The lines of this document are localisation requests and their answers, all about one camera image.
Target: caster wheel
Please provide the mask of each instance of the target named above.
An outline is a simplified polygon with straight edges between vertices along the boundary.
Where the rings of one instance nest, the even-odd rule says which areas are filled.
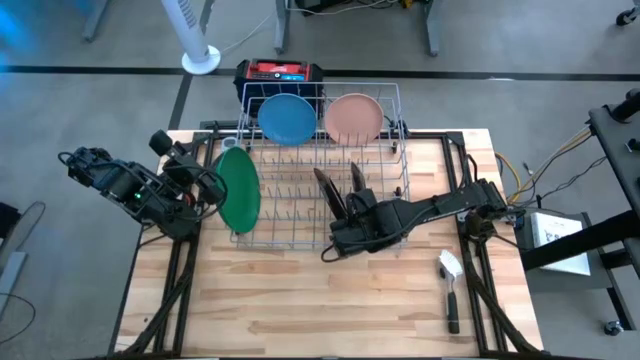
[[[604,333],[609,336],[617,336],[624,332],[624,328],[620,325],[620,321],[609,321],[604,325]]]
[[[627,10],[621,12],[618,17],[616,17],[616,25],[625,26],[631,24],[636,18],[629,17],[633,13],[633,10]]]

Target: pink plate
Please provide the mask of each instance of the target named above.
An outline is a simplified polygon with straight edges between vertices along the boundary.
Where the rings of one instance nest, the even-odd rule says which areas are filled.
[[[380,135],[384,112],[364,94],[347,94],[331,103],[324,117],[329,136],[341,145],[359,146]]]

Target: green plate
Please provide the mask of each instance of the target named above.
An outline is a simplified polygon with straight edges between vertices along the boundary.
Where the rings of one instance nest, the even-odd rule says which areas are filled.
[[[228,149],[215,162],[216,172],[228,189],[220,216],[233,231],[247,233],[256,225],[260,213],[260,181],[256,167],[249,154],[239,147]]]

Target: blue plate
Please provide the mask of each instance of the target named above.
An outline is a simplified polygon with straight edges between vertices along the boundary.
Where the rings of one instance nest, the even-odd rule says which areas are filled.
[[[293,94],[268,98],[258,110],[258,124],[271,141],[280,145],[300,145],[316,131],[316,112],[307,100]]]

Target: black metal table frame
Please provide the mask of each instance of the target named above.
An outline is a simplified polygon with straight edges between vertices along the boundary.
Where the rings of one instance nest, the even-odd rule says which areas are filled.
[[[206,130],[207,132],[196,132],[194,134],[194,138],[196,136],[205,136],[209,137],[209,141],[206,144],[206,153],[204,159],[204,166],[210,166],[212,163],[213,149],[216,141],[219,141],[224,136],[232,136],[237,134],[237,123],[235,122],[216,122],[216,121],[208,121],[202,122],[200,124],[201,130]],[[392,133],[392,138],[397,138],[397,133]],[[464,143],[464,136],[462,132],[426,132],[426,131],[415,131],[411,132],[407,139],[432,139],[438,140],[442,144],[444,160],[446,171],[448,175],[449,187],[453,191],[458,188],[458,182],[456,180],[456,172],[455,166],[453,163],[453,152],[451,150],[452,146],[455,146],[458,151],[458,157],[460,160],[460,164],[462,167],[463,179],[465,182],[471,182],[471,172],[469,171],[468,166],[464,166],[466,164],[466,147]],[[196,153],[197,150],[194,150],[194,156],[198,156]],[[460,241],[460,248],[463,254],[463,257],[470,258],[473,257],[471,254],[471,249],[469,245],[469,241],[465,239],[462,235],[462,228],[464,226],[463,222],[456,217],[457,229],[458,229],[458,237]],[[154,315],[154,318],[148,324],[154,324],[154,329],[149,330],[151,325],[147,325],[147,328],[141,336],[136,340],[136,343],[140,340],[141,337],[144,337],[146,340],[142,345],[138,345],[136,349],[132,349],[132,347],[128,348],[128,351],[125,352],[117,352],[114,353],[118,333],[120,330],[120,325],[122,321],[122,317],[124,314],[124,309],[126,306],[127,296],[129,293],[129,287],[131,284],[131,279],[133,277],[133,270],[136,264],[138,250],[136,250],[136,254],[133,257],[131,268],[129,270],[129,277],[127,279],[127,285],[125,287],[125,291],[120,303],[120,310],[118,314],[118,318],[116,320],[111,344],[109,346],[109,355],[105,358],[109,359],[133,359],[133,358],[184,358],[181,357],[182,345],[184,340],[184,332],[186,328],[186,321],[188,315],[188,306],[189,306],[189,297],[191,292],[191,285],[193,280],[193,272],[195,270],[195,259],[198,251],[198,243],[199,243],[199,232],[198,228],[197,234],[187,240],[189,242],[189,249],[187,254],[187,261],[185,263],[184,269],[179,278],[176,279],[178,274],[178,260],[180,258],[180,252],[182,248],[183,242],[174,242],[171,255],[169,258],[169,265],[167,269],[167,277],[165,280],[164,292],[163,292],[163,303],[159,309],[159,311]],[[138,237],[138,242],[140,241],[140,237],[142,236],[142,231]],[[482,280],[485,284],[485,288],[488,293],[492,297],[492,299],[496,300],[496,290],[495,284],[493,281],[493,276],[491,272],[491,264],[489,261],[489,255],[485,244],[476,244],[475,253],[479,258],[480,266],[482,269]],[[482,312],[480,309],[480,301],[478,299],[478,293],[471,286],[471,279],[469,278],[470,273],[473,272],[476,274],[475,269],[469,269],[468,267],[473,267],[473,264],[467,261],[463,261],[463,266],[465,268],[465,276],[467,278],[467,292],[469,295],[469,303],[471,306],[471,316],[473,320],[474,331],[476,335],[476,340],[478,344],[478,353],[481,358],[500,358],[500,359],[572,359],[568,357],[557,357],[551,356],[544,353],[515,353],[508,352],[507,343],[505,338],[505,332],[501,328],[497,317],[490,312],[491,321],[493,324],[493,330],[496,339],[496,347],[497,350],[489,350],[489,346],[487,344],[487,336],[485,332],[484,322],[482,320]],[[177,324],[176,330],[173,338],[173,346],[171,350],[166,350],[164,348],[165,337],[166,337],[166,329],[167,329],[167,315],[169,311],[175,305],[177,299],[180,298],[178,315],[177,315]],[[151,338],[155,339],[153,344],[153,351],[151,353],[144,353],[145,349],[147,349],[150,344]]]

